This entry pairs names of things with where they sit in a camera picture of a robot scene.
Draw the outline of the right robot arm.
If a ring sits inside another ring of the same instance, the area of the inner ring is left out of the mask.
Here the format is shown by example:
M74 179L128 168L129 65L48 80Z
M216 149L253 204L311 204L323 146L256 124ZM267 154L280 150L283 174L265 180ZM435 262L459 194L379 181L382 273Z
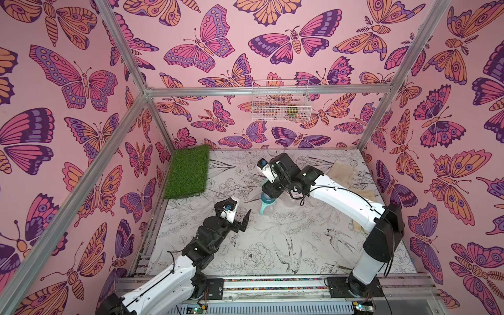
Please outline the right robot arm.
M266 177L262 185L265 209L287 192L300 203L308 198L320 200L356 221L367 233L363 253L347 278L347 283L359 288L370 285L382 268L387 276L395 251L404 237L402 208L370 201L344 188L321 170L306 166L303 169L282 153L270 161L261 159L257 169Z

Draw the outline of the mint bottle cap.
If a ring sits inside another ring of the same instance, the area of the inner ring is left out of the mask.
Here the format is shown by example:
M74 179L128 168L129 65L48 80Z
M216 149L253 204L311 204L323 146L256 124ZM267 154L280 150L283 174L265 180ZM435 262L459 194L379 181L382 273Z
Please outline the mint bottle cap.
M262 203L265 203L266 205L271 205L271 204L275 203L275 201L276 201L276 199L270 197L268 194L266 194L264 192L261 194L261 202Z

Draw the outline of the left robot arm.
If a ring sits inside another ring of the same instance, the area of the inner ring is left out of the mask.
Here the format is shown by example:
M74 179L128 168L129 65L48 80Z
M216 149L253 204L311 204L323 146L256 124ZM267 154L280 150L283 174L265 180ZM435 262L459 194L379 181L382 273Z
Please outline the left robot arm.
M247 212L241 221L233 223L229 222L230 215L208 217L171 266L125 295L109 295L95 313L167 314L185 300L204 296L207 276L202 270L213 260L230 232L246 231L250 214Z

